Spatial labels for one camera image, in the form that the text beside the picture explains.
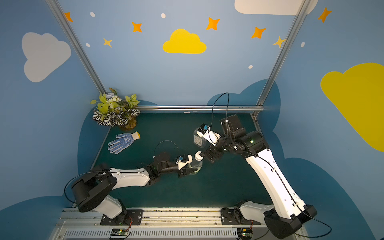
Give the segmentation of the white cap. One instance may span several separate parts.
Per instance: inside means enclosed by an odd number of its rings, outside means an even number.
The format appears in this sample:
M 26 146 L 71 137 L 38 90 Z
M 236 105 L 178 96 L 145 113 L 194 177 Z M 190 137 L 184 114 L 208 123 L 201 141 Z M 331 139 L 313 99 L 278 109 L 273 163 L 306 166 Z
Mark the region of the white cap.
M 204 159 L 204 157 L 201 156 L 201 153 L 202 153 L 201 151 L 198 151 L 195 153 L 195 159 L 199 162 Z

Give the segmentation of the round clear bottle green label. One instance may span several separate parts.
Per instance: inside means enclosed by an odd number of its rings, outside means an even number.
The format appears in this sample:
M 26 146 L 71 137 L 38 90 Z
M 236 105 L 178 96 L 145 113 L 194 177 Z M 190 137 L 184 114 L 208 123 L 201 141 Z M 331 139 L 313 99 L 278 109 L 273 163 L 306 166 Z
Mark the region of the round clear bottle green label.
M 196 175 L 200 169 L 202 168 L 203 166 L 203 161 L 197 161 L 197 160 L 193 160 L 191 163 L 190 163 L 190 168 L 191 169 L 196 169 L 194 172 L 190 173 L 190 175 Z

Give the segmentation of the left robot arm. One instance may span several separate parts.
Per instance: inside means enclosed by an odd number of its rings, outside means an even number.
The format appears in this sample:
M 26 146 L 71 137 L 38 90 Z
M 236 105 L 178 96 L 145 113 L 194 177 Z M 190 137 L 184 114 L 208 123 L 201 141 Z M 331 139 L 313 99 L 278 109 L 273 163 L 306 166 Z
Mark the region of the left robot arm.
M 170 161 L 168 153 L 160 153 L 154 156 L 151 164 L 136 170 L 120 170 L 105 164 L 96 166 L 71 186 L 77 208 L 81 213 L 99 212 L 119 225 L 129 214 L 123 203 L 110 192 L 126 187 L 152 186 L 164 174 L 177 173 L 179 178 L 196 174 L 202 167 L 201 153 L 181 155 L 174 161 Z

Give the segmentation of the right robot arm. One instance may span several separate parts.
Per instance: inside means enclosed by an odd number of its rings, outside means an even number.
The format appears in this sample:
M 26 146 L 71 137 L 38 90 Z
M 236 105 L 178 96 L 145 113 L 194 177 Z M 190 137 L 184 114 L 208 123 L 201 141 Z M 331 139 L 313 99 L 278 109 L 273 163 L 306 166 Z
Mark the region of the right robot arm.
M 296 194 L 276 163 L 273 153 L 258 131 L 247 132 L 237 115 L 220 120 L 223 134 L 202 124 L 197 135 L 210 143 L 201 158 L 214 163 L 224 153 L 242 156 L 256 172 L 271 200 L 271 205 L 242 201 L 234 207 L 241 220 L 261 223 L 278 239 L 295 234 L 304 223 L 317 215 L 312 205 L 307 205 Z

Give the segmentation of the square clear bottle white label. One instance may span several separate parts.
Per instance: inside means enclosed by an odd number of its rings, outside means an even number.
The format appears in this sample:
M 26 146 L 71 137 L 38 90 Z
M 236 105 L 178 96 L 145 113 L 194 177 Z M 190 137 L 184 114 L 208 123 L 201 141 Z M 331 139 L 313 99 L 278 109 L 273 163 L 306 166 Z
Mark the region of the square clear bottle white label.
M 204 149 L 207 145 L 207 140 L 204 137 L 199 136 L 199 128 L 196 128 L 194 130 L 194 144 L 201 148 Z

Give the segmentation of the blue dotted work glove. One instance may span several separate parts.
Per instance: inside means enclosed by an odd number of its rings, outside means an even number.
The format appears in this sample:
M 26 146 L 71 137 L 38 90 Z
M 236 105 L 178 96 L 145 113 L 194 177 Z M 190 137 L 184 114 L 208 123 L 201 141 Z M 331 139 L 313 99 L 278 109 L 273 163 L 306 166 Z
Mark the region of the blue dotted work glove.
M 138 132 L 133 134 L 124 133 L 116 135 L 116 139 L 108 143 L 108 151 L 111 154 L 119 154 L 126 148 L 128 148 L 135 140 L 140 139 L 141 136 Z

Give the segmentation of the right circuit board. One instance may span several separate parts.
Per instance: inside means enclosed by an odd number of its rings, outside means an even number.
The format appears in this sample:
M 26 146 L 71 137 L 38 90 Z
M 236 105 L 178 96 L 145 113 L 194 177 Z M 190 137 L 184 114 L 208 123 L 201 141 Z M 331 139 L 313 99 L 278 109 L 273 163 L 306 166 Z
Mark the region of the right circuit board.
M 251 240 L 253 232 L 249 228 L 237 228 L 237 240 Z

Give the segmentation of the circuit board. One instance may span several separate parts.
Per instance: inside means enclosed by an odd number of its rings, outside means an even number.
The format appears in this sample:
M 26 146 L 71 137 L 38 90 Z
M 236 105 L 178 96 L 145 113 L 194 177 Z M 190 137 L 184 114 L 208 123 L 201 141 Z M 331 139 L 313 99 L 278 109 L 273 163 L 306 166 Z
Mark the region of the circuit board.
M 251 240 L 253 232 L 249 228 L 237 228 L 237 240 Z
M 128 229 L 112 229 L 110 237 L 125 238 L 128 235 Z

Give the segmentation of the artificial potted plant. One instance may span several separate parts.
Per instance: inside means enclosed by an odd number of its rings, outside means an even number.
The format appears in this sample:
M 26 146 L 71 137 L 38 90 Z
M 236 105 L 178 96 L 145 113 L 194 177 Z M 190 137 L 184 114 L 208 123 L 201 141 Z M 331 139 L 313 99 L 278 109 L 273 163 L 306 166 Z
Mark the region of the artificial potted plant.
M 137 117 L 141 113 L 139 103 L 136 94 L 121 98 L 116 90 L 110 88 L 109 93 L 100 94 L 97 100 L 91 101 L 96 106 L 93 120 L 101 126 L 132 130 L 137 126 Z

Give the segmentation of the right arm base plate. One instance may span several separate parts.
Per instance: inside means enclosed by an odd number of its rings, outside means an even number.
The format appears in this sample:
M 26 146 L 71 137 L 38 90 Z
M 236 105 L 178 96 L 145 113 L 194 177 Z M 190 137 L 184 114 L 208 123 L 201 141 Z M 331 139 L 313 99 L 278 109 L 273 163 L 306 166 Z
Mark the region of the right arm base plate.
M 224 226 L 227 225 L 251 225 L 252 221 L 246 220 L 239 210 L 222 208 L 220 210 L 221 223 Z

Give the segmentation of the aluminium rail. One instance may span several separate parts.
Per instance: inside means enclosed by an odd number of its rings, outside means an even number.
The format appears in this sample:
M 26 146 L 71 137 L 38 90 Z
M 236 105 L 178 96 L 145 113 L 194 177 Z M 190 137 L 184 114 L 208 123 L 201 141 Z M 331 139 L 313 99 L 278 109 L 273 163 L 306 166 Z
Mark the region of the aluminium rail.
M 202 111 L 231 111 L 231 112 L 261 112 L 262 106 L 138 106 L 140 111 L 152 112 L 202 112 Z
M 253 222 L 249 225 L 221 223 L 222 208 L 141 208 L 143 219 L 139 226 L 101 226 L 102 214 L 78 209 L 64 209 L 51 240 L 237 240 L 237 228 L 249 228 L 251 240 L 274 240 L 267 226 Z M 125 238 L 110 237 L 112 229 L 128 229 Z

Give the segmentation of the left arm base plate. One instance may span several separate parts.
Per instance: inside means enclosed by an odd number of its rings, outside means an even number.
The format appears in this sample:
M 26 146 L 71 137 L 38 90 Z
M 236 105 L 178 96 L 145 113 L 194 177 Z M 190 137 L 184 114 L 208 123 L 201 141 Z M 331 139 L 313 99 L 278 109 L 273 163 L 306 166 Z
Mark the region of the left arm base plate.
M 123 210 L 118 216 L 111 219 L 106 215 L 102 216 L 100 225 L 101 226 L 139 226 L 143 219 L 143 210 L 142 209 L 128 209 Z

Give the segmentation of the aluminium back rail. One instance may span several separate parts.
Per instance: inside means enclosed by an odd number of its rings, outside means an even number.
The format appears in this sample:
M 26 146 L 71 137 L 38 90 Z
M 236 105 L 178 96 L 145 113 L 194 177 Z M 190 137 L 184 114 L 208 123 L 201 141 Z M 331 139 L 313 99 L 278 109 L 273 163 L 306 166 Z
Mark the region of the aluminium back rail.
M 202 111 L 231 111 L 231 112 L 261 112 L 262 106 L 138 106 L 140 111 L 152 112 L 202 112 Z

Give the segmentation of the right aluminium corner post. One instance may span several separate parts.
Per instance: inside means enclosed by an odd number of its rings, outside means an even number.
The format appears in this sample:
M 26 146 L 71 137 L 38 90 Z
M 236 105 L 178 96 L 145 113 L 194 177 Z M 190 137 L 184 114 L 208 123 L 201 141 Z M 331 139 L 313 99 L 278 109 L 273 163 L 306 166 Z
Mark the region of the right aluminium corner post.
M 300 7 L 299 7 L 299 11 L 298 13 L 296 14 L 295 18 L 294 18 L 294 21 L 291 25 L 291 28 L 286 36 L 286 41 L 284 42 L 284 45 L 282 46 L 280 52 L 279 52 L 279 55 L 278 55 L 278 58 L 274 64 L 274 67 L 271 71 L 271 74 L 266 82 L 266 84 L 264 85 L 264 88 L 261 92 L 261 95 L 257 101 L 257 106 L 258 107 L 263 107 L 264 106 L 264 103 L 272 89 L 272 86 L 275 82 L 275 80 L 277 79 L 278 77 L 278 74 L 286 60 L 286 57 L 288 56 L 288 53 L 296 39 L 296 36 L 297 34 L 299 33 L 300 31 L 300 28 L 307 16 L 307 11 L 308 11 L 308 8 L 310 6 L 310 3 L 311 1 L 310 0 L 305 0 L 305 1 L 302 1 Z

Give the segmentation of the aluminium corner post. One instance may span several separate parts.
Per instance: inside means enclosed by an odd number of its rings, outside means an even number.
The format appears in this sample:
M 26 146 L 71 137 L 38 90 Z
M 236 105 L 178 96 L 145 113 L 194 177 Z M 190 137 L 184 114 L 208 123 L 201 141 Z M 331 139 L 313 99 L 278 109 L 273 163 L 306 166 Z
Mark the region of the aluminium corner post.
M 296 14 L 295 18 L 294 18 L 294 21 L 291 25 L 291 28 L 286 36 L 286 41 L 284 42 L 284 45 L 282 46 L 280 52 L 279 52 L 279 55 L 278 55 L 278 58 L 274 64 L 274 67 L 271 71 L 271 74 L 266 82 L 266 84 L 264 85 L 264 88 L 261 92 L 261 95 L 257 101 L 257 106 L 258 107 L 263 107 L 264 106 L 264 103 L 272 89 L 272 86 L 275 82 L 275 80 L 277 79 L 278 77 L 278 74 L 286 60 L 286 57 L 288 56 L 288 53 L 296 39 L 296 36 L 297 34 L 299 33 L 300 31 L 300 28 L 307 16 L 307 11 L 308 11 L 308 8 L 310 6 L 310 3 L 311 1 L 310 0 L 305 0 L 305 1 L 302 1 L 300 7 L 299 7 L 299 11 L 298 13 Z
M 58 21 L 60 27 L 64 31 L 66 37 L 68 38 L 69 42 L 71 43 L 73 49 L 75 50 L 77 56 L 79 57 L 80 61 L 82 62 L 85 70 L 87 71 L 88 75 L 90 76 L 91 80 L 93 81 L 94 85 L 96 86 L 97 90 L 101 94 L 105 94 L 106 88 L 104 87 L 101 79 L 99 78 L 95 68 L 93 67 L 90 59 L 88 58 L 84 48 L 82 47 L 78 37 L 76 36 L 73 28 L 70 25 L 70 21 L 67 19 L 62 7 L 60 6 L 59 1 L 56 0 L 46 0 L 46 3 L 48 4 L 51 12 L 55 16 L 56 20 Z

